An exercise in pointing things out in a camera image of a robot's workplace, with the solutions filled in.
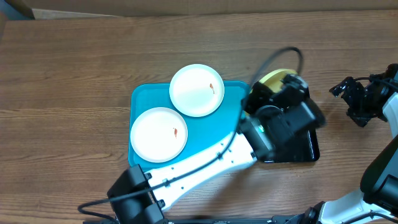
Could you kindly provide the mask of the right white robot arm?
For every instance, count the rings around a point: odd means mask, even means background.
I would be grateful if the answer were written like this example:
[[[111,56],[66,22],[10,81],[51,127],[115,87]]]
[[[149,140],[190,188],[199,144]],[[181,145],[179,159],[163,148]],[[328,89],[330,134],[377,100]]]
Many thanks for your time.
[[[360,187],[338,200],[320,202],[286,220],[293,223],[350,224],[380,218],[397,223],[397,64],[362,78],[346,77],[330,89],[349,106],[347,115],[360,127],[373,118],[387,122],[392,141],[365,170]]]

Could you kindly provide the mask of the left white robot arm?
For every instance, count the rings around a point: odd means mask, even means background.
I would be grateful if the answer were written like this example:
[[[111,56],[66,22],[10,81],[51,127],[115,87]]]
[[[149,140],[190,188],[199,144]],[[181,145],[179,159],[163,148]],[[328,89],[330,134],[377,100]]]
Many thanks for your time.
[[[189,191],[225,172],[255,162],[305,162],[318,149],[315,130],[325,117],[297,75],[280,79],[272,90],[256,82],[243,103],[245,117],[224,139],[170,166],[124,171],[107,196],[117,223],[165,223],[163,212]]]

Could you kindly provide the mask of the cardboard sheet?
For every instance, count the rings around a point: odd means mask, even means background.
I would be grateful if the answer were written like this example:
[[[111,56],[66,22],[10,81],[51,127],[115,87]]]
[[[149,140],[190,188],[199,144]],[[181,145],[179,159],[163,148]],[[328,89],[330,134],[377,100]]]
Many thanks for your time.
[[[89,16],[190,16],[268,12],[397,9],[397,0],[5,0],[23,16],[43,13]]]

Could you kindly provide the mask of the teal plastic tray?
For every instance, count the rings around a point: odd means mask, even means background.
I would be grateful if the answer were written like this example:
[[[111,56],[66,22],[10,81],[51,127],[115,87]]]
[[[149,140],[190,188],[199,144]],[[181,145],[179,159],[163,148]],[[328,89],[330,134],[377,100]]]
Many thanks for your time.
[[[130,126],[143,112],[165,107],[176,110],[169,96],[168,83],[150,83],[139,85],[131,95]],[[216,111],[208,116],[190,117],[182,115],[188,128],[187,143],[183,151],[171,161],[153,163],[139,157],[131,146],[128,147],[128,162],[130,166],[139,164],[144,171],[169,166],[186,159],[225,138],[232,132],[238,120],[241,100],[248,85],[242,81],[225,81],[224,98]]]

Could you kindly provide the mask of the white plate top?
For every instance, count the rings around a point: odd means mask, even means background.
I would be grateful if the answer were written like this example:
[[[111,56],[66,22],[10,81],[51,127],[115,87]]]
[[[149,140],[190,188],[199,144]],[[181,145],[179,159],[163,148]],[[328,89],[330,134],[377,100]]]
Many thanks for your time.
[[[179,112],[191,117],[207,116],[221,105],[224,82],[219,73],[207,65],[187,65],[172,77],[169,96]]]

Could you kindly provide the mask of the yellow plate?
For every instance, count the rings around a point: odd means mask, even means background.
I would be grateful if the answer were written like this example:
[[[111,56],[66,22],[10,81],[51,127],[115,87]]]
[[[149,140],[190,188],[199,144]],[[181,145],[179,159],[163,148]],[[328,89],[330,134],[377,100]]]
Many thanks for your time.
[[[267,75],[264,75],[257,83],[253,86],[250,93],[254,91],[264,91],[265,94],[274,94],[282,89],[282,80],[287,75],[297,75],[297,72],[292,69],[280,68],[274,70]]]

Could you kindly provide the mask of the white plate left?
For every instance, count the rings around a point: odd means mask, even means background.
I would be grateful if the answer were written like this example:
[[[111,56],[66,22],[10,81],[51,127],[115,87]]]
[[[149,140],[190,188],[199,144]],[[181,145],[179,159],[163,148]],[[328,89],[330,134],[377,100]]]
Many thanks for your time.
[[[177,157],[188,139],[185,120],[176,111],[156,107],[137,117],[130,130],[134,152],[142,159],[161,163]]]

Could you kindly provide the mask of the black water tray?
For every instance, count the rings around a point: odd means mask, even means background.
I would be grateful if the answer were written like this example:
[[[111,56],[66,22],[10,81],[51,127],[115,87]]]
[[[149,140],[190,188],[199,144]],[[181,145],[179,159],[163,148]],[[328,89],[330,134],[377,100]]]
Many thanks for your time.
[[[325,124],[325,117],[310,98],[307,87],[285,84],[256,116],[264,127],[264,162],[311,162],[314,153],[312,134]]]

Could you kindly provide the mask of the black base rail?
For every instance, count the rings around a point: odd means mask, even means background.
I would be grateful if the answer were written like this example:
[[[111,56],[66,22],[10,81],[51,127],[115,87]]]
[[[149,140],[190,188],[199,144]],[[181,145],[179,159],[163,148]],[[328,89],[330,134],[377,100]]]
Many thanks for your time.
[[[272,218],[209,218],[209,219],[163,219],[156,224],[293,224],[300,223],[303,214],[276,215]]]

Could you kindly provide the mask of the white plate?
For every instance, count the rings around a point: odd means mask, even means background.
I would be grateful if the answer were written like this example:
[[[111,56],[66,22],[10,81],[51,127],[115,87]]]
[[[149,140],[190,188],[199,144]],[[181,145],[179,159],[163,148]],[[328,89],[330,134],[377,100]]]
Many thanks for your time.
[[[224,82],[219,73],[207,65],[187,65],[172,77],[169,96],[179,112],[191,117],[207,116],[221,105]]]
[[[176,111],[156,107],[137,117],[130,130],[134,152],[142,159],[161,163],[177,157],[188,139],[185,120]]]

